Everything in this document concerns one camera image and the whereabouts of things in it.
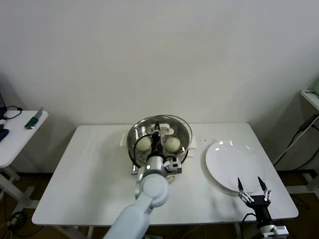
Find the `floor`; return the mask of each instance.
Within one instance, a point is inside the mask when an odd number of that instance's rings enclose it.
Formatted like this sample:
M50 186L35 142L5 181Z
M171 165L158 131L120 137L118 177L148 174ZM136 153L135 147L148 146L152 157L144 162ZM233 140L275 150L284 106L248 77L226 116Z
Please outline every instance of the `floor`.
M50 180L50 175L37 175L37 174L23 174L21 180L16 182L15 185L25 190L27 186L35 186L35 191L32 195L33 199L40 199L46 185ZM305 180L299 175L281 175L282 181L286 186L291 185L305 185ZM293 197L298 209L299 216L292 220L283 220L281 223L287 226L292 239L315 239L319 238L319 201L313 194L297 195ZM16 201L9 195L6 195L5 200L6 214L10 215L16 206ZM33 210L26 210L27 215L32 215ZM4 223L4 199L0 201L0 225ZM21 228L18 233L20 236L29 235L40 227L32 224L30 218L27 224ZM93 239L102 239L108 228L94 228ZM82 233L87 233L88 228L79 228ZM5 238L7 233L6 226L0 228L0 239ZM205 226L173 226L173 227L150 227L147 234L159 235L164 239L234 239L236 233L232 224L223 225L205 225ZM58 232L53 227L43 227L35 235L28 237L30 239L67 239L66 236Z

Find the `white plate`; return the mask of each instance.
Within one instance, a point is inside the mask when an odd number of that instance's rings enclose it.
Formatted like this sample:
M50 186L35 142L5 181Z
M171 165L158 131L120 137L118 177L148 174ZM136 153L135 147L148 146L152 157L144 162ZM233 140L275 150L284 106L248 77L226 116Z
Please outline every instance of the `white plate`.
M238 192L240 179L245 192L259 187L258 176L265 181L265 168L260 157L248 145L234 140L212 144L206 153L206 165L214 179L225 188Z

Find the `table leg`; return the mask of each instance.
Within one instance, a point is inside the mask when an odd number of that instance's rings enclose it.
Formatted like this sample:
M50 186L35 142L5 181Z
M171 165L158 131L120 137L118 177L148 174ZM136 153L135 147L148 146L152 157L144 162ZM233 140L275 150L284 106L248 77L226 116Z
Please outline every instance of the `table leg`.
M87 235L88 239L91 239L91 238L92 238L93 228L94 228L94 227L89 227L89 231L88 231L88 235Z
M80 233L78 230L75 229L75 227L60 227L60 226L54 226L59 232L65 234L67 237L71 239L88 239L86 236L84 236L82 233Z
M10 178L14 178L16 181L21 179L20 176L10 166L3 168L3 171L10 176Z
M16 199L18 202L28 206L32 203L32 200L14 186L9 180L0 174L0 188L7 192L10 196Z
M287 186L286 189L289 194L303 194L303 193L313 193L319 200L319 176L312 179L310 174L303 174L305 180L308 182L306 186Z
M39 200L31 200L30 196L34 191L34 187L28 187L25 192L20 191L12 183L12 178L7 180L3 175L0 174L0 188L2 188L6 193L12 196L18 201L12 214L22 211L24 208L35 209L39 203Z

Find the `small table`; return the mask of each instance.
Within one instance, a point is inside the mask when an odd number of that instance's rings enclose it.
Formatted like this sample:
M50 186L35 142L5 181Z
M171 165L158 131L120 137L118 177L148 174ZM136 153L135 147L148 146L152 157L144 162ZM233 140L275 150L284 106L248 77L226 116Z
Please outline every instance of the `small table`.
M151 225L219 224L242 221L253 212L236 195L223 191L205 166L205 153L216 140L240 140L255 148L272 190L273 219L298 216L298 210L247 123L194 123L193 157L169 186L168 201L151 213ZM38 225L59 226L72 238L85 238L74 228L110 226L135 201L136 175L131 175L128 150L120 142L131 125L83 125L76 129L32 217ZM259 189L255 194L263 194Z
M319 111L319 98L313 90L302 90L300 94ZM290 194L314 193L319 200L319 176L314 179L310 174L303 174L307 185L302 186L288 186L287 190Z
M14 180L20 180L20 177L9 167L48 117L48 113L44 111L34 129L24 129L25 124L36 114L36 112L37 111L22 111L16 118L7 120L4 128L9 130L9 134L0 142L0 168L4 173L10 176L10 179L7 180L0 174L0 188L19 202L13 213L21 211L23 208L34 209L39 202L38 200L30 199L34 187L28 187L25 192L22 192L12 184ZM18 113L19 111L7 111L5 115L7 117L13 117Z

